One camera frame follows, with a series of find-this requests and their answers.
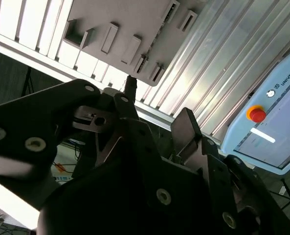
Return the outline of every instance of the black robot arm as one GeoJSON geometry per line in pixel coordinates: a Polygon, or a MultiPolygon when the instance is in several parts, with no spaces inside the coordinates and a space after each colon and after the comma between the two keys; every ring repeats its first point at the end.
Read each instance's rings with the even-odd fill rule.
{"type": "Polygon", "coordinates": [[[257,174],[220,156],[191,110],[171,126],[183,164],[161,158],[135,93],[130,76],[124,93],[75,80],[0,105],[0,184],[40,211],[37,234],[290,234],[257,174]],[[79,133],[74,179],[59,187],[57,145],[79,133]]]}

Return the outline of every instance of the metal bracket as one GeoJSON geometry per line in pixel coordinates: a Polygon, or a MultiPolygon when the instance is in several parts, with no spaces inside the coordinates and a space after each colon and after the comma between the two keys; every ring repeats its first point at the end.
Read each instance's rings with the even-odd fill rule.
{"type": "Polygon", "coordinates": [[[103,133],[114,126],[117,116],[116,113],[106,112],[89,106],[80,106],[75,114],[75,121],[72,126],[96,133],[103,133]]]}

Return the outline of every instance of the ceiling light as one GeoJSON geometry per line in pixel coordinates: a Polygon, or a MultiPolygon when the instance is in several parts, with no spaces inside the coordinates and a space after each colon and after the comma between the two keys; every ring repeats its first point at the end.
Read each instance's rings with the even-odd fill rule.
{"type": "Polygon", "coordinates": [[[262,137],[263,139],[267,140],[267,141],[270,141],[271,143],[275,143],[275,139],[272,138],[271,136],[268,136],[266,133],[263,133],[262,131],[259,131],[258,129],[256,128],[252,128],[250,130],[252,133],[262,137]]]}

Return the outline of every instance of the rectangular slot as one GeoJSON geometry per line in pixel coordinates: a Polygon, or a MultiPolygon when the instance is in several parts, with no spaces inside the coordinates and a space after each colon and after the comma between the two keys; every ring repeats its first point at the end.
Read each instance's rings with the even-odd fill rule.
{"type": "Polygon", "coordinates": [[[190,27],[193,25],[195,22],[195,19],[197,18],[197,14],[191,10],[189,10],[180,25],[179,29],[183,32],[187,31],[190,29],[190,27]]]}
{"type": "Polygon", "coordinates": [[[129,43],[128,48],[126,49],[124,55],[122,56],[121,61],[127,65],[131,63],[133,60],[137,49],[139,48],[139,45],[141,43],[141,40],[136,37],[135,35],[132,37],[132,40],[129,43]]]}
{"type": "Polygon", "coordinates": [[[149,80],[152,80],[153,82],[159,81],[162,75],[164,74],[165,69],[163,66],[160,66],[159,64],[156,64],[153,72],[151,73],[149,80]]]}
{"type": "Polygon", "coordinates": [[[93,28],[85,31],[83,39],[81,41],[81,45],[80,45],[81,50],[89,45],[90,41],[92,40],[93,33],[94,33],[93,28]]]}
{"type": "Polygon", "coordinates": [[[109,50],[111,48],[111,45],[113,44],[114,38],[116,36],[116,33],[118,31],[119,27],[114,25],[114,24],[110,24],[109,28],[107,29],[107,32],[104,36],[103,42],[102,42],[102,46],[101,46],[101,51],[108,54],[109,50]]]}
{"type": "Polygon", "coordinates": [[[175,15],[176,11],[178,10],[179,2],[175,0],[171,0],[170,4],[166,8],[166,11],[163,15],[163,22],[171,22],[173,16],[175,15]]]}
{"type": "Polygon", "coordinates": [[[148,63],[148,59],[146,59],[145,55],[141,55],[136,67],[135,67],[135,71],[136,73],[140,73],[147,65],[148,63]]]}

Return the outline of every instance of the metal stand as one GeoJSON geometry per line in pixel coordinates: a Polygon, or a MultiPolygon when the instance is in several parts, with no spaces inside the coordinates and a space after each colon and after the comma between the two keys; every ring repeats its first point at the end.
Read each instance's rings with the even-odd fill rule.
{"type": "Polygon", "coordinates": [[[269,191],[269,192],[272,193],[272,194],[274,194],[274,195],[277,195],[277,196],[280,196],[280,197],[283,197],[283,198],[289,200],[289,201],[288,201],[288,202],[287,202],[287,203],[286,203],[286,204],[281,208],[281,209],[283,210],[283,209],[285,209],[287,206],[290,205],[290,188],[289,188],[288,185],[286,184],[285,179],[281,179],[281,181],[282,181],[284,187],[286,188],[286,191],[287,191],[289,197],[286,197],[286,196],[284,196],[284,195],[280,195],[280,194],[278,194],[278,193],[276,193],[276,192],[273,192],[273,191],[269,191]]]}

